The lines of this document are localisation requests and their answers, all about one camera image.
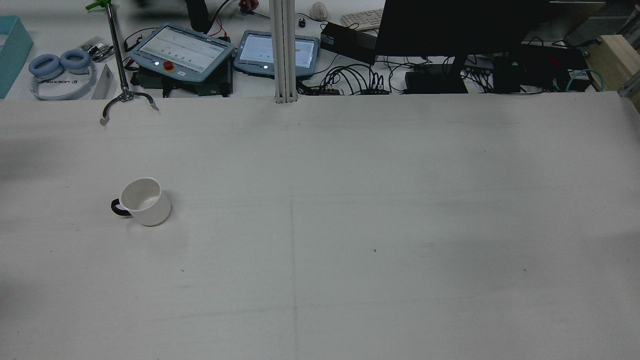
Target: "computer mouse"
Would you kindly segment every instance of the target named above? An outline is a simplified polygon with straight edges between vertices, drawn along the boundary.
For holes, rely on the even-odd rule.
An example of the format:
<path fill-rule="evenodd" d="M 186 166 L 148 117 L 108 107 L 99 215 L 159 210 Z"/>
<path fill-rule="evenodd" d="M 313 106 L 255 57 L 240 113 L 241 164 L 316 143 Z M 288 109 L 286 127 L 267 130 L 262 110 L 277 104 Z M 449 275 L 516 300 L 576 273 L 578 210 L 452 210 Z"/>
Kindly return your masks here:
<path fill-rule="evenodd" d="M 321 3 L 320 1 L 311 5 L 309 15 L 318 21 L 329 19 L 329 11 L 326 9 L 324 3 Z"/>

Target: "green clamp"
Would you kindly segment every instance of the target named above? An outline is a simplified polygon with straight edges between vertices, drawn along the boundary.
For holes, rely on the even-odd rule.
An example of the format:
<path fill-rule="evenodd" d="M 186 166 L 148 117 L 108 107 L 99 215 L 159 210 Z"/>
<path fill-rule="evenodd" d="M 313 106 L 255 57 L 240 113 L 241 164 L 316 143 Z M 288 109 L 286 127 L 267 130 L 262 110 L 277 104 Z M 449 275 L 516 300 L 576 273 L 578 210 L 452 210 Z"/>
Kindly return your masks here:
<path fill-rule="evenodd" d="M 98 0 L 95 3 L 91 4 L 91 5 L 87 5 L 84 8 L 87 10 L 91 10 L 97 6 L 101 6 L 101 7 L 106 7 L 107 4 L 111 4 L 111 0 Z"/>

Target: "white mug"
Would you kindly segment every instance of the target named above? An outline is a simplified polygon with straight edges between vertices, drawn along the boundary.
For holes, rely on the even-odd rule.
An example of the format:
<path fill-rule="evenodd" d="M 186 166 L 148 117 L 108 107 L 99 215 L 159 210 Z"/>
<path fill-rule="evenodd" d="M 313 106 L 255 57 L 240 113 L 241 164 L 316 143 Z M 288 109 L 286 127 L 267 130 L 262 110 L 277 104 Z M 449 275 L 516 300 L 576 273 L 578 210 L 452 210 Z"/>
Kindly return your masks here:
<path fill-rule="evenodd" d="M 155 179 L 141 177 L 127 185 L 120 198 L 111 202 L 111 210 L 121 217 L 132 216 L 142 225 L 153 226 L 169 216 L 171 202 Z"/>

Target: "person's hand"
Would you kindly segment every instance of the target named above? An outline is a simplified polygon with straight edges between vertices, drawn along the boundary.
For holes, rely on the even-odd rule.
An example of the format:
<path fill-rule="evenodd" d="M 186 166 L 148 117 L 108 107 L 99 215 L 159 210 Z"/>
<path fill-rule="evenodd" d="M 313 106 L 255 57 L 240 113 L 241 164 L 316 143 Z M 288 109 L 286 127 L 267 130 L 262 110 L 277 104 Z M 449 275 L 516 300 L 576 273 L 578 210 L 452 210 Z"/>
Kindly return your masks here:
<path fill-rule="evenodd" d="M 245 10 L 255 10 L 259 4 L 258 0 L 240 0 L 238 6 Z"/>

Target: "touchscreen display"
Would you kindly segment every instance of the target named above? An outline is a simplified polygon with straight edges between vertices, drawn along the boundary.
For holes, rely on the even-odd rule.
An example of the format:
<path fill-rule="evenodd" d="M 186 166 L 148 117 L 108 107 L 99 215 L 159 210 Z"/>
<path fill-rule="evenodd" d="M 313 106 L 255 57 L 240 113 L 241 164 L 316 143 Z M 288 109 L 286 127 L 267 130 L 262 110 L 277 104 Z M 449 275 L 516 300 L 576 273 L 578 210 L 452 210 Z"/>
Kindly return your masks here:
<path fill-rule="evenodd" d="M 313 57 L 314 42 L 296 39 L 296 66 L 309 68 Z M 240 60 L 273 63 L 273 43 L 271 42 L 271 37 L 248 35 L 244 42 Z"/>
<path fill-rule="evenodd" d="M 170 28 L 164 28 L 140 50 L 202 73 L 224 51 L 224 48 Z"/>

